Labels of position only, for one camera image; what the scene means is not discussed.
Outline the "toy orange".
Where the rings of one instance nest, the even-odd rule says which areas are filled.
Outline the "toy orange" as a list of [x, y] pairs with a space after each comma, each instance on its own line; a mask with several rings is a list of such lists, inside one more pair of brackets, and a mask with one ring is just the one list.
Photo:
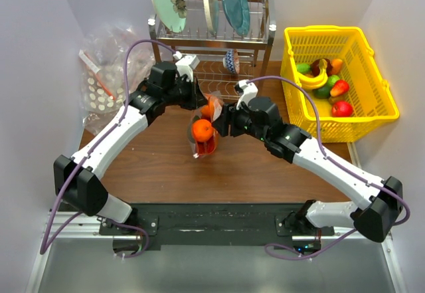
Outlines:
[[195, 141], [207, 142], [214, 134], [212, 124], [206, 119], [199, 119], [192, 124], [192, 134]]
[[203, 119], [211, 120], [214, 116], [214, 106], [205, 105], [200, 109], [200, 113]]

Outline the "clear zip bag orange zipper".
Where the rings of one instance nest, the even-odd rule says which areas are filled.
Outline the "clear zip bag orange zipper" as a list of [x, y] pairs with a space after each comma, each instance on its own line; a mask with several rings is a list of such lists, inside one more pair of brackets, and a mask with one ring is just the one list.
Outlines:
[[192, 112], [187, 137], [193, 157], [199, 159], [215, 152], [219, 134], [213, 122], [222, 112], [223, 100], [219, 91], [205, 94], [207, 104]]

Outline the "red toy lobster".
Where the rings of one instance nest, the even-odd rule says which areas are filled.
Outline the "red toy lobster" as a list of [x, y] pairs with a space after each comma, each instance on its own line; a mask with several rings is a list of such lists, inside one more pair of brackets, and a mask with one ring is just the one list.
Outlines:
[[207, 142], [195, 142], [195, 151], [199, 156], [210, 155], [214, 153], [217, 147], [217, 139], [211, 137]]

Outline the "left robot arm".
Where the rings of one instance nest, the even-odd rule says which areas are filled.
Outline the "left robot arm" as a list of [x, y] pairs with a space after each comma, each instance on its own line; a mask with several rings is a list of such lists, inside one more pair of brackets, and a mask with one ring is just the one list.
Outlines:
[[196, 110], [207, 103], [194, 69], [197, 57], [186, 55], [176, 63], [160, 62], [148, 78], [132, 92], [113, 120], [85, 147], [71, 157], [59, 156], [54, 162], [56, 195], [89, 217], [97, 215], [114, 221], [123, 235], [137, 229], [132, 207], [109, 194], [102, 185], [107, 168], [120, 152], [166, 107]]

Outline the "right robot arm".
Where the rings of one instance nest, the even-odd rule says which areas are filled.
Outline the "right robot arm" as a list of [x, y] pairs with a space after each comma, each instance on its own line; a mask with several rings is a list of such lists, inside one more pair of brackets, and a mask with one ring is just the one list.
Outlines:
[[222, 137], [246, 134], [260, 140], [273, 156], [316, 174], [350, 199], [308, 200], [284, 219], [286, 227], [303, 235], [323, 227], [354, 228], [381, 243], [401, 214], [402, 183], [397, 178], [382, 179], [336, 156], [303, 129], [285, 123], [269, 97], [224, 104], [214, 112], [212, 125]]

